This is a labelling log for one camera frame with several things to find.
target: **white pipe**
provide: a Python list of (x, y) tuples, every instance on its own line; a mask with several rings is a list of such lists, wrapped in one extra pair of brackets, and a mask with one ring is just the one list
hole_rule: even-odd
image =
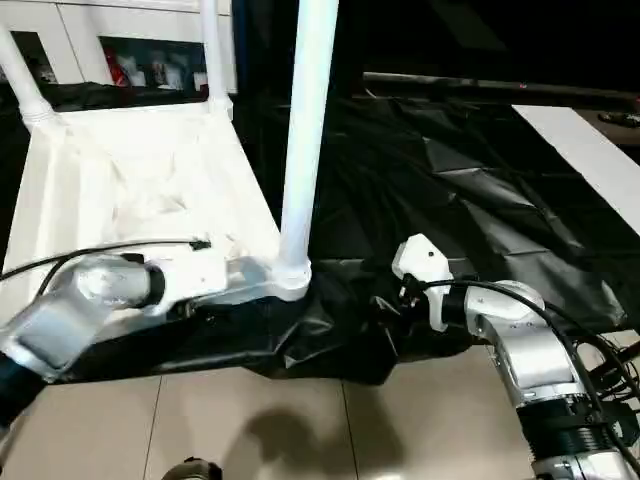
[(307, 248), (338, 0), (301, 0), (291, 94), (279, 268), (309, 270)]
[(227, 95), (222, 70), (220, 28), (218, 26), (218, 0), (200, 0), (200, 20), (202, 22), (204, 57), (207, 64), (209, 106), (212, 110), (223, 108), (231, 113), (233, 104), (229, 99), (229, 95)]
[(0, 23), (0, 66), (18, 98), (22, 119), (28, 128), (55, 115), (51, 105), (40, 94), (11, 32), (2, 23)]

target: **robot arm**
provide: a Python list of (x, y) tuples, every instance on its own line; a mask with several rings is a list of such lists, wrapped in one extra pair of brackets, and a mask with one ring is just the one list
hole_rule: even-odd
[[(401, 296), (421, 282), (453, 278), (446, 257), (423, 235), (400, 246), (392, 269), (408, 280)], [(212, 249), (145, 264), (90, 256), (62, 272), (49, 293), (0, 330), (0, 427), (8, 429), (48, 383), (71, 368), (115, 311), (162, 315), (180, 300), (224, 290), (226, 282), (224, 259)], [(498, 284), (544, 309), (531, 287)], [(505, 294), (475, 286), (437, 286), (418, 294), (429, 302), (434, 330), (444, 332), (455, 323), (493, 345), (537, 478), (638, 478), (614, 447), (611, 430), (593, 412), (567, 350), (543, 318)], [(419, 298), (412, 297), (410, 304)], [(457, 314), (444, 319), (445, 305)]]
[[(392, 270), (414, 285), (453, 278), (446, 257), (424, 235), (400, 246)], [(528, 285), (497, 284), (544, 310), (544, 300)], [(406, 290), (403, 287), (401, 296)], [(604, 419), (593, 412), (569, 353), (543, 318), (513, 298), (480, 287), (438, 286), (424, 294), (434, 330), (444, 332), (455, 323), (493, 346), (495, 366), (531, 448), (536, 478), (637, 478), (615, 449)], [(445, 304), (458, 315), (445, 320)]]
[(210, 248), (149, 263), (94, 255), (61, 272), (49, 293), (0, 330), (0, 436), (94, 343), (114, 312), (162, 315), (226, 282), (224, 259)]

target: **black cable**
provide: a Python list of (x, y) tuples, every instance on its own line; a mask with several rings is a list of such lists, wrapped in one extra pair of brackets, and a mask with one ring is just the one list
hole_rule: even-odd
[(178, 245), (189, 244), (195, 249), (211, 246), (209, 242), (206, 242), (203, 240), (148, 240), (148, 241), (141, 240), (141, 241), (135, 241), (135, 242), (124, 242), (124, 243), (118, 243), (118, 244), (101, 245), (99, 247), (75, 250), (73, 252), (69, 252), (61, 255), (62, 258), (60, 258), (58, 262), (51, 268), (51, 270), (49, 270), (49, 272), (47, 273), (47, 276), (44, 278), (44, 280), (40, 284), (40, 287), (36, 292), (35, 298), (42, 296), (44, 292), (47, 291), (47, 287), (51, 283), (51, 280), (53, 280), (53, 277), (55, 277), (55, 275), (60, 271), (60, 269), (67, 262), (69, 262), (70, 260), (76, 257), (80, 257), (80, 256), (91, 254), (91, 253), (105, 252), (108, 250), (119, 250), (121, 248), (139, 247), (143, 245), (176, 245), (176, 244)]
[[(556, 319), (552, 315), (550, 315), (549, 312), (544, 311), (542, 308), (540, 308), (538, 305), (536, 305), (534, 302), (532, 302), (528, 298), (523, 297), (522, 295), (496, 283), (480, 282), (476, 280), (453, 279), (453, 280), (437, 280), (434, 282), (419, 282), (419, 285), (422, 291), (428, 288), (443, 287), (443, 286), (478, 287), (478, 288), (484, 288), (485, 290), (493, 290), (494, 292), (501, 293), (503, 295), (506, 295), (507, 297), (510, 297), (510, 298), (513, 298), (514, 300), (519, 301), (520, 303), (522, 303), (523, 305), (526, 305), (535, 313), (537, 313), (542, 319), (544, 319), (544, 321), (547, 323), (547, 325), (549, 325), (549, 328), (556, 335), (560, 343), (562, 343), (564, 348), (567, 350), (569, 354), (569, 359), (571, 360), (571, 363), (575, 367), (576, 372), (578, 373), (578, 377), (580, 378), (580, 381), (582, 382), (582, 384), (585, 387), (585, 390), (587, 391), (587, 395), (591, 399), (591, 403), (593, 404), (594, 410), (597, 411), (602, 416), (604, 426), (607, 430), (607, 433), (611, 437), (611, 441), (618, 448), (618, 450), (620, 451), (620, 454), (624, 457), (624, 459), (627, 461), (627, 463), (629, 464), (631, 469), (635, 472), (635, 474), (638, 475), (638, 477), (640, 477), (640, 463), (633, 456), (631, 451), (624, 445), (620, 437), (618, 437), (618, 434), (615, 432), (611, 423), (609, 423), (605, 419), (605, 416), (604, 416), (605, 412), (602, 406), (602, 402), (600, 401), (600, 397), (598, 396), (597, 390), (595, 389), (595, 387), (593, 386), (593, 383), (591, 382), (591, 378), (589, 377), (589, 372), (587, 371), (587, 368), (584, 366), (584, 363), (582, 362), (582, 359), (578, 355), (578, 351), (573, 345), (573, 342), (571, 341), (569, 336), (559, 328), (558, 324), (556, 323)], [(571, 319), (570, 317), (567, 316), (565, 318), (571, 321), (572, 323), (580, 326), (579, 322)]]
[(51, 280), (53, 280), (53, 277), (56, 276), (56, 273), (58, 273), (60, 271), (60, 269), (62, 267), (64, 267), (69, 260), (71, 260), (71, 259), (70, 258), (63, 258), (62, 260), (58, 260), (58, 262), (53, 267), (51, 267), (51, 270), (49, 270), (49, 272), (47, 273), (47, 276), (44, 277), (44, 280), (40, 284), (40, 287), (38, 288), (38, 291), (36, 292), (35, 298), (38, 298), (38, 297), (41, 297), (42, 295), (44, 295), (44, 292), (47, 291), (47, 287), (51, 283)]
[(107, 245), (101, 245), (99, 247), (81, 248), (72, 252), (53, 255), (51, 257), (46, 257), (41, 260), (36, 260), (24, 265), (20, 265), (19, 267), (0, 274), (0, 282), (8, 280), (9, 278), (15, 277), (16, 275), (20, 275), (21, 273), (27, 272), (34, 268), (57, 262), (59, 260), (70, 260), (81, 255), (89, 255), (92, 253), (107, 252), (109, 250), (119, 250), (121, 248), (143, 247), (149, 245), (191, 245), (191, 247), (195, 249), (211, 246), (209, 242), (204, 240), (140, 240), (133, 242), (110, 243)]
[[(557, 307), (555, 305), (552, 305), (552, 304), (549, 304), (548, 306), (549, 306), (549, 309), (552, 310), (557, 315), (561, 316), (565, 320), (567, 320), (567, 321), (573, 323), (574, 325), (578, 326), (578, 328), (581, 328), (584, 331), (588, 331), (585, 327), (580, 325), (580, 322), (578, 322), (577, 320), (572, 318), (563, 309), (561, 309), (561, 308), (559, 308), (559, 307)], [(603, 338), (601, 338), (599, 335), (595, 335), (591, 340), (593, 340), (593, 342), (595, 342), (600, 347), (600, 348), (598, 348), (598, 350), (600, 350), (604, 354), (606, 359), (609, 360), (611, 363), (615, 364), (616, 368), (620, 372), (620, 375), (622, 375), (622, 377), (624, 378), (625, 382), (627, 383), (627, 385), (629, 386), (629, 388), (633, 392), (633, 396), (635, 396), (638, 399), (638, 401), (640, 401), (640, 387), (633, 380), (633, 378), (631, 377), (631, 374), (625, 368), (624, 364), (618, 358), (618, 356), (615, 353), (613, 353), (610, 348), (608, 348), (607, 341), (604, 340)]]

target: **black cloth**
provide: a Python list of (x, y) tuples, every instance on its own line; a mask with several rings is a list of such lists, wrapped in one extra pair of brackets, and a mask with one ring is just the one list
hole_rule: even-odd
[[(45, 91), (67, 110), (188, 100), (140, 93), (95, 85)], [(288, 113), (288, 105), (264, 98), (238, 99), (234, 110), (276, 219)], [(5, 145), (3, 164), (19, 170), (26, 143)], [(272, 378), (373, 384), (399, 361), (464, 351), (468, 335), (436, 334), (425, 315), (396, 313), (399, 281), (390, 263), (419, 232), (457, 276), (526, 282), (595, 330), (638, 325), (637, 236), (511, 107), (330, 98), (308, 295), (202, 307), (188, 319), (102, 342), (63, 381), (245, 366)]]

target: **tiled floor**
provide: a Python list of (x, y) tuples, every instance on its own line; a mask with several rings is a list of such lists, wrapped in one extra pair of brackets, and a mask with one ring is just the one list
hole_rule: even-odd
[(2, 478), (160, 480), (189, 456), (219, 463), (225, 480), (531, 477), (515, 414), (476, 347), (401, 365), (379, 388), (242, 369), (51, 387)]

